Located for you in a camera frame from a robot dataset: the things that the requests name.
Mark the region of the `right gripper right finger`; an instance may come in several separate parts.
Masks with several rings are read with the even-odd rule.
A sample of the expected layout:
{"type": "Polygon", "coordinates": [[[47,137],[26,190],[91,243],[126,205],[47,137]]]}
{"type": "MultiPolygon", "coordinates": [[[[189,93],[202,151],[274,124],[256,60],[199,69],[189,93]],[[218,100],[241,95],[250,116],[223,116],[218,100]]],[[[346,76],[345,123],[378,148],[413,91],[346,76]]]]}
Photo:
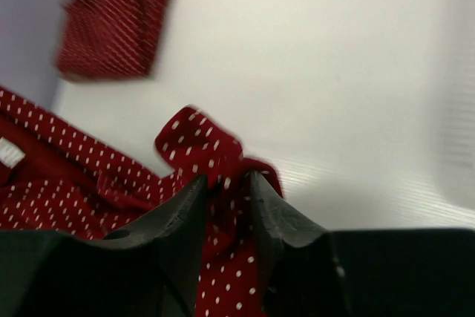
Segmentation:
{"type": "Polygon", "coordinates": [[[474,231],[330,231],[250,175],[257,292],[268,316],[472,316],[474,231]]]}

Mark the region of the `red polka dot skirt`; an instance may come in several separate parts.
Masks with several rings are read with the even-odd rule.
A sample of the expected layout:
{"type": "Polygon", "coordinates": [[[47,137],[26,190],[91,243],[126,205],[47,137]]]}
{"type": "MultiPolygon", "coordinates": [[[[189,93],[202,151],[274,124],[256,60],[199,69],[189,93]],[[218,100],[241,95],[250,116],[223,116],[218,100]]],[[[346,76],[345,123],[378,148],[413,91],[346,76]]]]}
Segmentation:
{"type": "Polygon", "coordinates": [[[72,82],[147,77],[171,0],[68,0],[56,57],[72,82]]]}
{"type": "Polygon", "coordinates": [[[7,89],[1,138],[14,147],[1,165],[1,228],[59,230],[104,238],[169,201],[196,175],[212,190],[193,311],[199,316],[261,316],[252,238],[249,174],[279,190],[274,168],[246,157],[240,141],[186,106],[154,144],[172,172],[142,164],[7,89]]]}

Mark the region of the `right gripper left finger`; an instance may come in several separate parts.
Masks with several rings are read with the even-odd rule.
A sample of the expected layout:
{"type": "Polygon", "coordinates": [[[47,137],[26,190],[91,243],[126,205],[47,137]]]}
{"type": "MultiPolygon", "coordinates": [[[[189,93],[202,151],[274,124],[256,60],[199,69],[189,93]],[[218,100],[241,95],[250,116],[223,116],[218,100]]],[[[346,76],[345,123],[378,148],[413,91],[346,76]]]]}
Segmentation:
{"type": "Polygon", "coordinates": [[[208,183],[103,239],[56,231],[1,233],[3,316],[191,316],[203,251],[208,183]]]}

